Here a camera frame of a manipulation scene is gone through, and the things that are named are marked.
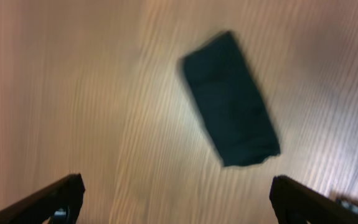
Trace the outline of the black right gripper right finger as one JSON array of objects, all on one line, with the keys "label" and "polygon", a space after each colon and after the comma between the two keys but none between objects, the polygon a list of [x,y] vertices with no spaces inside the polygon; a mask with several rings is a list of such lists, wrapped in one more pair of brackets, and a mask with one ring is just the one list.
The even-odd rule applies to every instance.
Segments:
[{"label": "black right gripper right finger", "polygon": [[358,201],[327,198],[286,175],[273,178],[269,199],[280,224],[358,223]]}]

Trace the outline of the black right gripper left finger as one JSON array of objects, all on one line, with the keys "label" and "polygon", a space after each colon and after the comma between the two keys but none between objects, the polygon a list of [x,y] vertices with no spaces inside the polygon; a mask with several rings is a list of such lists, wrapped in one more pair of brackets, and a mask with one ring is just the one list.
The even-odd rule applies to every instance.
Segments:
[{"label": "black right gripper left finger", "polygon": [[1,210],[0,224],[75,224],[83,205],[84,193],[82,176],[69,174]]}]

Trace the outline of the black cloth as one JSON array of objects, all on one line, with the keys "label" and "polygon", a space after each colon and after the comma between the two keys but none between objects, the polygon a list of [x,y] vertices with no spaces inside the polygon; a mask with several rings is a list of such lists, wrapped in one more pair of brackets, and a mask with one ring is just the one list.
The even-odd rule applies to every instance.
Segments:
[{"label": "black cloth", "polygon": [[251,166],[280,155],[268,110],[232,31],[187,54],[181,68],[223,166]]}]

